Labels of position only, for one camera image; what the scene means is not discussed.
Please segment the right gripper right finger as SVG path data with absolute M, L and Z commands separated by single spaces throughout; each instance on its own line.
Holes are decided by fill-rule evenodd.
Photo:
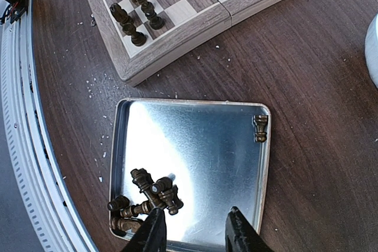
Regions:
M 226 218 L 225 248 L 232 252 L 273 252 L 236 206 Z

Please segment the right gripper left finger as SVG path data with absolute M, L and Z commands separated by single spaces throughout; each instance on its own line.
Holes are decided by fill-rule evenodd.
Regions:
M 165 213 L 154 208 L 121 252 L 166 252 L 167 225 Z

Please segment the metal tray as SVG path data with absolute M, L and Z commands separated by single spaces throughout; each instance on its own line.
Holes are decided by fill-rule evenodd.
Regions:
M 254 115 L 268 115 L 255 142 Z M 224 251 L 225 222 L 236 206 L 259 231 L 271 145 L 271 111 L 261 103 L 122 99 L 115 114 L 109 197 L 140 204 L 131 171 L 172 178 L 183 207 L 166 215 L 169 251 Z

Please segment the wooden chess board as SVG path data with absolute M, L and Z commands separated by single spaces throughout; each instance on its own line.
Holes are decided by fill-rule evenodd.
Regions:
M 153 30 L 131 0 L 88 0 L 113 66 L 122 81 L 136 86 L 187 52 L 281 0 L 148 0 L 165 25 Z M 110 13 L 119 4 L 147 41 L 132 44 Z

